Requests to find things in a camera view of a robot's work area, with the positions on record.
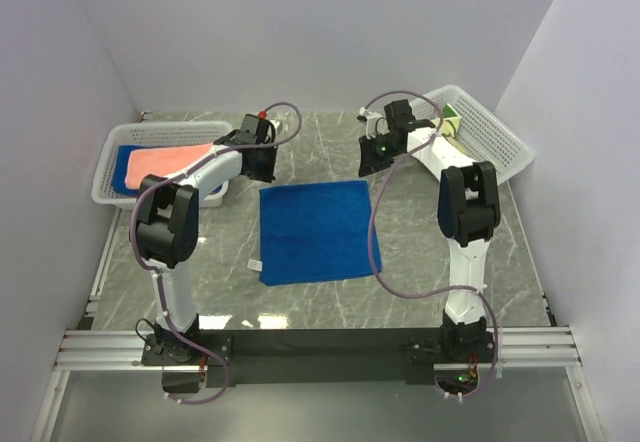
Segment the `green white towel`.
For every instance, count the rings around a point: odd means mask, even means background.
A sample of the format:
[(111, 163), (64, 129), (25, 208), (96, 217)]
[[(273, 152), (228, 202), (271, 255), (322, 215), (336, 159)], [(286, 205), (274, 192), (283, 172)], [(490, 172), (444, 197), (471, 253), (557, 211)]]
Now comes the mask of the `green white towel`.
[(442, 107), (443, 123), (438, 131), (441, 137), (455, 139), (458, 135), (462, 117), (450, 104)]

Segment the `pink panda towel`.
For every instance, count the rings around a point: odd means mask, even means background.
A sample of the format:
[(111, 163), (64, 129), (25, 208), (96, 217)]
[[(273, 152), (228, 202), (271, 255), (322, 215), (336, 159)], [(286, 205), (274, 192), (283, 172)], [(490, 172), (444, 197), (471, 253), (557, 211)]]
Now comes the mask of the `pink panda towel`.
[(124, 184), (127, 189), (140, 187), (149, 174), (168, 177), (205, 156), (212, 144), (141, 148), (131, 152), (127, 161)]

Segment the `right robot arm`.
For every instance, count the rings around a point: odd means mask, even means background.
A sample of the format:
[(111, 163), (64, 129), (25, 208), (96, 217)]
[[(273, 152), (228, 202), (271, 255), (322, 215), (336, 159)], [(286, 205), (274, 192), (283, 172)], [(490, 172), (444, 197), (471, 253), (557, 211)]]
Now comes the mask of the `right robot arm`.
[(449, 248), (449, 284), (440, 327), (440, 349), (452, 361), (488, 348), (498, 349), (499, 336), (488, 333), (497, 319), (485, 290), (485, 264), (490, 242), (501, 221), (497, 173), (489, 161), (473, 161), (445, 141), (444, 111), (429, 98), (432, 119), (419, 119), (409, 92), (394, 92), (381, 113), (362, 107), (359, 121), (366, 133), (359, 140), (359, 176), (384, 171), (388, 182), (409, 157), (427, 154), (426, 167), (439, 181), (437, 222)]

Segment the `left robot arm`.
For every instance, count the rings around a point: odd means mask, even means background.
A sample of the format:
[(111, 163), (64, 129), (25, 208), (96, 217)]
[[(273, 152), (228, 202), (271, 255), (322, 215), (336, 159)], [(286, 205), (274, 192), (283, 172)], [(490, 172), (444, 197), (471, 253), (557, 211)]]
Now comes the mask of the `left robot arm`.
[(154, 285), (155, 340), (165, 344), (177, 363), (191, 363), (201, 351), (187, 264), (197, 246), (201, 203), (237, 176), (272, 182), (276, 135), (265, 112), (247, 114), (238, 129), (216, 140), (195, 161), (168, 176), (149, 174), (141, 182), (130, 226), (132, 246)]

